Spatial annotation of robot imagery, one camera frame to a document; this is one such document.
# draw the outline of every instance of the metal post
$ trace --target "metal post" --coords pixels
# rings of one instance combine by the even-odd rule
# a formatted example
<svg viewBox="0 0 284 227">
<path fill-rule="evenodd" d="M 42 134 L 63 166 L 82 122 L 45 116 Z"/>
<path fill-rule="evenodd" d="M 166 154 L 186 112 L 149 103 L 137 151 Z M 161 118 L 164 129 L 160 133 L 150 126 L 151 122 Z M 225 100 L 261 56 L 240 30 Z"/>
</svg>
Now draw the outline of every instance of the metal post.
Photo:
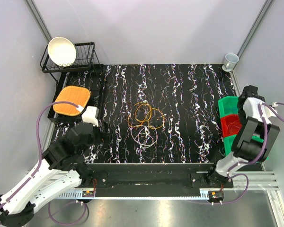
<svg viewBox="0 0 284 227">
<path fill-rule="evenodd" d="M 243 53 L 245 52 L 248 44 L 250 43 L 252 37 L 254 36 L 254 34 L 256 33 L 257 29 L 259 28 L 260 24 L 262 23 L 265 15 L 267 14 L 268 10 L 270 9 L 270 7 L 272 6 L 272 4 L 274 3 L 275 0 L 266 0 L 262 9 L 260 10 L 254 24 L 252 25 L 246 39 L 244 40 L 239 52 L 238 52 L 238 56 L 239 58 L 241 58 L 241 56 L 243 55 Z"/>
<path fill-rule="evenodd" d="M 47 42 L 49 42 L 52 37 L 51 35 L 49 34 L 46 26 L 45 26 L 45 23 L 43 22 L 42 20 L 42 17 L 37 9 L 37 7 L 35 6 L 34 4 L 34 1 L 33 0 L 24 0 L 25 3 L 27 4 L 27 7 L 29 8 L 29 10 L 31 11 L 36 23 L 38 24 L 42 34 L 44 35 L 44 38 L 46 39 Z"/>
</svg>

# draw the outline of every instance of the red plastic container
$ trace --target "red plastic container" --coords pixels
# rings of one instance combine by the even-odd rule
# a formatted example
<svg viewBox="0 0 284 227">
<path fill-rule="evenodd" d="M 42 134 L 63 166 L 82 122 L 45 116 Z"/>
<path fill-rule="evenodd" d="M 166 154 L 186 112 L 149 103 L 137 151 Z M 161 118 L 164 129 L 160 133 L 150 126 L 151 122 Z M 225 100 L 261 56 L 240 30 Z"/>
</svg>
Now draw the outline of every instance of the red plastic container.
<svg viewBox="0 0 284 227">
<path fill-rule="evenodd" d="M 231 114 L 221 118 L 222 135 L 224 138 L 228 136 L 237 135 L 242 125 L 239 121 L 239 117 L 236 114 Z"/>
</svg>

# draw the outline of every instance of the green plastic container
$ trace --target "green plastic container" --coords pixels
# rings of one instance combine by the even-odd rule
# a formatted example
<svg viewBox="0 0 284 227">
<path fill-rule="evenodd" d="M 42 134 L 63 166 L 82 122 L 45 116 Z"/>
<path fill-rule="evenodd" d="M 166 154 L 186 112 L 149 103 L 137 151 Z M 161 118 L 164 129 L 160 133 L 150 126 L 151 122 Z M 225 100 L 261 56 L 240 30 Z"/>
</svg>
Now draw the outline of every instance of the green plastic container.
<svg viewBox="0 0 284 227">
<path fill-rule="evenodd" d="M 238 114 L 238 98 L 237 96 L 227 96 L 218 101 L 220 118 L 230 114 Z"/>
<path fill-rule="evenodd" d="M 231 146 L 232 146 L 232 143 L 233 143 L 235 137 L 236 137 L 236 135 L 223 138 L 223 140 L 224 140 L 224 148 L 225 148 L 225 155 L 226 156 L 229 155 L 230 152 L 231 152 Z M 253 136 L 252 139 L 255 140 L 255 141 L 261 142 L 261 143 L 263 143 L 263 141 L 264 141 L 263 139 L 261 139 L 258 136 Z"/>
</svg>

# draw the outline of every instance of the reflective metal surface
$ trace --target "reflective metal surface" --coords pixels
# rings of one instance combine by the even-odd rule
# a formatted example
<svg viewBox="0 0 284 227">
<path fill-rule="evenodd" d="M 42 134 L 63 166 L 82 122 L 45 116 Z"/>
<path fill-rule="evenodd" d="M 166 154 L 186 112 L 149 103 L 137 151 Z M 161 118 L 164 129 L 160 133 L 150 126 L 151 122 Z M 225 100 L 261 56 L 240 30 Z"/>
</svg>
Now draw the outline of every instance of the reflective metal surface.
<svg viewBox="0 0 284 227">
<path fill-rule="evenodd" d="M 226 191 L 229 201 L 238 195 Z M 53 200 L 54 213 L 68 200 Z M 268 197 L 264 191 L 248 191 L 236 203 L 222 206 L 193 204 L 189 201 L 138 201 L 138 200 L 94 200 L 88 203 L 89 217 L 77 226 L 81 227 L 275 227 Z M 61 222 L 70 223 L 82 214 L 84 208 L 72 204 L 54 217 Z M 45 205 L 29 227 L 57 227 L 48 217 Z"/>
</svg>

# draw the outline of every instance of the cup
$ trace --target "cup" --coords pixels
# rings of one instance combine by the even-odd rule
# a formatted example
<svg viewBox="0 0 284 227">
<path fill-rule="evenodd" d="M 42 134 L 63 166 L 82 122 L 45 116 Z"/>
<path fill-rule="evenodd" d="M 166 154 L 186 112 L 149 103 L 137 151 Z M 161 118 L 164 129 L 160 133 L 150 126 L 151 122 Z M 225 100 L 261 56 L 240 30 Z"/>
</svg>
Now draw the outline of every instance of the cup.
<svg viewBox="0 0 284 227">
<path fill-rule="evenodd" d="M 233 68 L 235 67 L 238 61 L 239 61 L 239 57 L 236 54 L 228 53 L 227 55 L 225 55 L 224 64 L 222 66 L 222 69 L 225 72 L 230 72 L 233 70 Z"/>
</svg>

